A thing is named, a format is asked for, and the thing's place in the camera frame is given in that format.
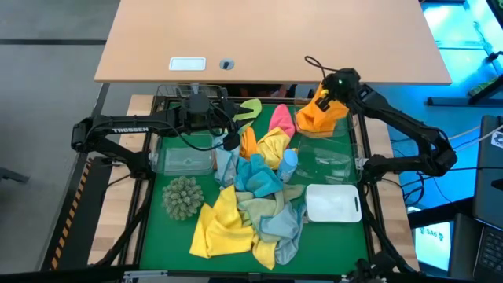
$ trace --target spiky ball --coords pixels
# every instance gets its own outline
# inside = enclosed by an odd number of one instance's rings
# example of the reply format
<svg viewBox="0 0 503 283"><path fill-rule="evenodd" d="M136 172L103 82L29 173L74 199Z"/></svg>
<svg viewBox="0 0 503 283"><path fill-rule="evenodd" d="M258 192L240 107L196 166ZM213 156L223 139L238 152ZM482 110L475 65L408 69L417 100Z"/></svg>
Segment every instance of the spiky ball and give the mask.
<svg viewBox="0 0 503 283"><path fill-rule="evenodd" d="M163 188L163 206L172 219L185 220L196 214L203 200L203 191L194 177L175 178Z"/></svg>

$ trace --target cloth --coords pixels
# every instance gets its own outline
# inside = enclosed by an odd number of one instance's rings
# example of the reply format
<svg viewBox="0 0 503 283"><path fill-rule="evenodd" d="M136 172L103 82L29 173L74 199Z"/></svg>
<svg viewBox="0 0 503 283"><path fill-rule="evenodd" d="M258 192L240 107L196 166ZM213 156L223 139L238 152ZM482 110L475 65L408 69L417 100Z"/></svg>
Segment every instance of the cloth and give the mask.
<svg viewBox="0 0 503 283"><path fill-rule="evenodd" d="M281 237L261 233L259 230L260 219L263 216L275 216L281 211L285 203L300 197L306 186L284 185L283 190L274 194L274 200L255 198L249 192L237 192L237 208L243 220L243 226L253 226L255 235L253 237L253 256L260 264L272 270L275 263L275 248Z"/></svg>
<svg viewBox="0 0 503 283"><path fill-rule="evenodd" d="M190 253L209 259L214 255L247 252L255 232L243 227L234 186L222 190L213 208L204 204L194 231Z"/></svg>
<svg viewBox="0 0 503 283"><path fill-rule="evenodd" d="M283 189L283 183L264 163L260 154L253 154L250 161L240 157L234 185L236 190L252 192L255 197L264 197Z"/></svg>
<svg viewBox="0 0 503 283"><path fill-rule="evenodd" d="M296 127L292 121L292 115L288 110L288 107L284 104L278 105L270 117L269 131L272 131L275 127L279 127L287 134L290 138L296 132Z"/></svg>
<svg viewBox="0 0 503 283"><path fill-rule="evenodd" d="M253 249L251 252L257 261L269 270L274 268L276 262L274 259L276 243L277 242L266 243L261 241L258 234L255 234L253 237Z"/></svg>
<svg viewBox="0 0 503 283"><path fill-rule="evenodd" d="M306 186L303 185L284 185L283 190L274 193L274 198L269 200L265 198L244 198L243 193L238 192L237 209L240 211L243 223L252 225L256 231L259 231L259 238L265 242L276 242L281 238L276 235L271 235L260 231L260 219L263 216L275 216L283 211L285 204L290 200L302 196Z"/></svg>
<svg viewBox="0 0 503 283"><path fill-rule="evenodd" d="M261 217L259 231L281 237L274 249L276 263L289 263L299 250L305 212L305 204L294 209L292 203L288 202L276 216Z"/></svg>
<svg viewBox="0 0 503 283"><path fill-rule="evenodd" d="M241 149L239 153L241 157L250 160L250 156L256 154L258 151L255 131L252 127L249 127L241 135Z"/></svg>
<svg viewBox="0 0 503 283"><path fill-rule="evenodd" d="M275 127L257 142L257 147L266 164L277 170L289 143L290 137L280 127Z"/></svg>
<svg viewBox="0 0 503 283"><path fill-rule="evenodd" d="M245 114L237 114L234 115L234 121L238 120L243 120L243 119L251 119L251 118L257 118L262 111L262 102L260 102L260 99L254 98L250 100L246 100L245 102L241 103L240 107L242 108L248 108L253 110L253 112L250 113L245 113ZM239 133L243 133L246 129L248 129L253 122L247 123L246 125L242 126L239 129Z"/></svg>
<svg viewBox="0 0 503 283"><path fill-rule="evenodd" d="M338 101L330 101L329 109L323 112L316 105L318 98L323 98L329 91L321 84L316 89L313 99L296 113L298 131L316 133L316 138L331 137L337 120L345 118L349 109Z"/></svg>
<svg viewBox="0 0 503 283"><path fill-rule="evenodd" d="M213 146L223 143L223 138L227 134L213 138ZM240 147L236 147L232 151L224 150L223 146L215 149L217 159L217 171L215 172L215 180L222 187L226 188L233 184L236 176L237 159L239 158Z"/></svg>

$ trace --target white cutting board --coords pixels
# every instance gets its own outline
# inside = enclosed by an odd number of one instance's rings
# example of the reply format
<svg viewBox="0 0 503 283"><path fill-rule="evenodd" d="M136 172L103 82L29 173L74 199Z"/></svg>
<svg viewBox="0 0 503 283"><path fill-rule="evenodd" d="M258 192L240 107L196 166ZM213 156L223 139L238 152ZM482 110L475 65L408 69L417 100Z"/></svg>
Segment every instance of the white cutting board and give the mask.
<svg viewBox="0 0 503 283"><path fill-rule="evenodd" d="M308 185L307 218L311 222L359 222L362 208L353 185Z"/></svg>

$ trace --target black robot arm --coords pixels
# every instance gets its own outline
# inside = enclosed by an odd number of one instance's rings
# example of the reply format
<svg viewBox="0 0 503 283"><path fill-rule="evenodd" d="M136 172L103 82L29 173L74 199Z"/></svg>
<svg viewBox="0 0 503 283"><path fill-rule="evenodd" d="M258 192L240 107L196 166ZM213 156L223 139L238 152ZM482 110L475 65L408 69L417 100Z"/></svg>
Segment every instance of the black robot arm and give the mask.
<svg viewBox="0 0 503 283"><path fill-rule="evenodd" d="M316 101L318 107L326 109L329 101L338 100L352 112L380 119L402 132L416 142L419 151L418 155L408 157L372 155L363 166L364 181L379 181L387 172L421 171L430 176L443 176L457 162L445 132L426 126L391 107L386 98L370 86L360 84L359 79L353 68L327 75L323 87L329 94Z"/></svg>
<svg viewBox="0 0 503 283"><path fill-rule="evenodd" d="M235 149L240 144L239 128L249 119L233 121L236 114L250 112L226 97L211 102L206 95L193 94L182 99L180 105L155 112L150 116L97 116L85 118L73 127L72 148L80 153L96 151L128 166L132 178L146 179L152 176L149 153L134 153L106 138L109 134L153 132L161 137L177 137L185 141L182 133L209 130L214 136L227 135L221 145L226 150Z"/></svg>

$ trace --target clear plastic container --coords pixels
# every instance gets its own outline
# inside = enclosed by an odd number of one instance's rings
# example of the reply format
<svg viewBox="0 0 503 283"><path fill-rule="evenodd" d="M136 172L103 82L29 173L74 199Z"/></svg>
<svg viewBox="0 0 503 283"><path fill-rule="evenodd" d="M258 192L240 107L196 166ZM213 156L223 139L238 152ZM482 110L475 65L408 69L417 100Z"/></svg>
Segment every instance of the clear plastic container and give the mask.
<svg viewBox="0 0 503 283"><path fill-rule="evenodd" d="M210 148L210 134L183 134L183 138L199 148ZM151 155L152 170L166 176L207 175L213 171L213 150L200 151L188 147L180 138L161 138L156 141L156 151Z"/></svg>
<svg viewBox="0 0 503 283"><path fill-rule="evenodd" d="M303 137L298 150L299 163L294 175L305 183L339 185L360 181L358 154L362 148L359 145Z"/></svg>

